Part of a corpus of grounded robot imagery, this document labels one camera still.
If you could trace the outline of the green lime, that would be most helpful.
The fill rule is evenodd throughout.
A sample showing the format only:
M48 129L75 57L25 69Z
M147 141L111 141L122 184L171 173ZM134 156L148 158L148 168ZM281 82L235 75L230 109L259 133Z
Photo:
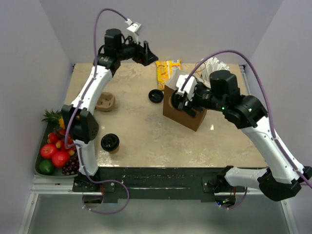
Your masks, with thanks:
M39 164L39 172L43 175L50 176L54 173L55 166L53 165L51 160L45 159L42 160Z

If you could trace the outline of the cardboard cup carrier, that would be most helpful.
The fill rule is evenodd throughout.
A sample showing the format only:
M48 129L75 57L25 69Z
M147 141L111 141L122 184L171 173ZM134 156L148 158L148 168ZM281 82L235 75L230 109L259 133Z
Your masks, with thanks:
M110 92L102 92L97 100L95 109L102 112L110 112L116 103L115 96Z

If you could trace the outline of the green fruit tray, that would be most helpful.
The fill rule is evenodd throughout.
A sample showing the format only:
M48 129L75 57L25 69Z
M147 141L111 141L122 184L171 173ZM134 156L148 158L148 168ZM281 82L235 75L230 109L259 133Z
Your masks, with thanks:
M35 162L35 173L47 177L76 176L79 169L77 150L71 136L66 136L61 111L45 110L42 121L47 127Z

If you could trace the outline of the aluminium frame rail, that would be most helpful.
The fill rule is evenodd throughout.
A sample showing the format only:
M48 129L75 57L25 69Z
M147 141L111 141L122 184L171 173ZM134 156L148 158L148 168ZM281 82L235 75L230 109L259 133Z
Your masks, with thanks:
M82 217L81 195L72 178L33 178L19 234L70 234Z

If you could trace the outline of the yellow snack bag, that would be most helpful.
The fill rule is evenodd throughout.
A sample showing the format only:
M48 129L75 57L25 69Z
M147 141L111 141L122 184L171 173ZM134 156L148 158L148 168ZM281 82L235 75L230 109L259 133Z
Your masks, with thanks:
M175 70L181 70L181 60L167 60L156 62L157 88L164 91L166 82L172 77Z

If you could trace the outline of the orange horned melon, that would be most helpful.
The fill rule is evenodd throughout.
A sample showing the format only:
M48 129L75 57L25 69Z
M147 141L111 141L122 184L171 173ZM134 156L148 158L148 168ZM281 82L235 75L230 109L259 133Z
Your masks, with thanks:
M60 128L62 129L65 129L65 124L64 124L64 120L63 120L63 117L61 117L59 120L58 120L58 124L60 126Z

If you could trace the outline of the small pineapple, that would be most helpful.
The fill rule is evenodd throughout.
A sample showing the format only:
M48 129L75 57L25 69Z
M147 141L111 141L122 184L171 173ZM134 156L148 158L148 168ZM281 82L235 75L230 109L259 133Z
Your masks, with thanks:
M59 110L57 110L57 111L53 111L53 110L48 111L46 109L45 112L44 112L42 121L57 124L59 122L59 120L61 119L61 117L62 117L61 111L59 111Z

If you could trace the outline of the purple grapes bunch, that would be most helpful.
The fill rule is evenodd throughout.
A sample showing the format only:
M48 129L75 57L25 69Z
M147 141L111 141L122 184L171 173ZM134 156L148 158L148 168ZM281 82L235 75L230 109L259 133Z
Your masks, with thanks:
M66 176L75 175L79 170L79 159L78 155L73 155L68 162L62 167L62 174Z

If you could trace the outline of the brown paper bag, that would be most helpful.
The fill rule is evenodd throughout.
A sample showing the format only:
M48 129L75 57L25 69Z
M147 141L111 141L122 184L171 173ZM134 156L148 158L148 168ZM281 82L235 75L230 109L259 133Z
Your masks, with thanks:
M176 90L176 82L179 75L188 75L186 72L176 70L173 76L165 83L164 86L164 99L163 99L163 115L169 119L193 130L197 131L206 117L207 111L202 110L201 112L195 111L196 116L192 118L185 112L180 112L173 107L171 103L171 97Z

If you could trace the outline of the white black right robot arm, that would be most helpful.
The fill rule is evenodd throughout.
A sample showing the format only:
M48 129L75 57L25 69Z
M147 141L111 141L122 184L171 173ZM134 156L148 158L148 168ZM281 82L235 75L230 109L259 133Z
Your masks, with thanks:
M240 93L235 74L219 70L212 72L209 80L211 86L207 87L194 76L178 75L172 105L192 118L204 109L221 112L251 140L267 163L265 169L225 167L211 182L214 192L241 186L258 189L273 201L296 196L300 184L311 178L312 168L303 166L278 141L276 131L270 129L268 111L258 98Z

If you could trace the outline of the red apple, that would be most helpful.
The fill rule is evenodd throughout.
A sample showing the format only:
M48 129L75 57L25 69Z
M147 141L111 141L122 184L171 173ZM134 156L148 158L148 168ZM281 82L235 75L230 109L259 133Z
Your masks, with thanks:
M58 148L54 144L45 144L41 150L40 150L40 155L44 159L52 159L53 155L58 152Z
M70 155L65 151L58 151L52 156L52 163L57 168L62 168L70 160Z

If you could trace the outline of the black plastic cup lid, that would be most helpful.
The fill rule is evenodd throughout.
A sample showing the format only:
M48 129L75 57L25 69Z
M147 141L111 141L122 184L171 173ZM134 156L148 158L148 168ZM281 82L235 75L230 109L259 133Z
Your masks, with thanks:
M106 134L100 141L101 147L107 152L112 152L119 147L120 141L116 134Z

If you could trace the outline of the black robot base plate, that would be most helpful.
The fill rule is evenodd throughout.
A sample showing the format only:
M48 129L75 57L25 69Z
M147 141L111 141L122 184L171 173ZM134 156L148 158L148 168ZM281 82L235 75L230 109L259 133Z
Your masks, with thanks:
M91 179L79 173L73 191L104 195L106 203L126 198L214 202L215 194L233 190L221 181L222 172L209 167L100 167Z

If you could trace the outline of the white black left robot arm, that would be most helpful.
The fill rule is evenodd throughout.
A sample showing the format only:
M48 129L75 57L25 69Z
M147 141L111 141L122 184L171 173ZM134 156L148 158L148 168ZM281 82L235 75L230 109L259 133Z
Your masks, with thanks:
M127 38L123 37L119 29L106 31L104 44L95 50L93 67L82 90L71 104L63 105L61 109L66 133L70 134L78 150L79 172L88 175L83 184L89 191L96 191L101 186L101 179L95 176L98 163L94 140L98 135L99 124L94 117L94 110L104 87L123 60L132 59L143 66L158 60L150 51L147 41L139 42L136 23L126 31Z

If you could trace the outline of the brown paper cup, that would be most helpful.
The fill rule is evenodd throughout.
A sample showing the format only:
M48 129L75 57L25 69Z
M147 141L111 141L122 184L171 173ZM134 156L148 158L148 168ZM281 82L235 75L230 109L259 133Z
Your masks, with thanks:
M110 154L116 154L119 151L119 146L117 146L115 149L109 151Z

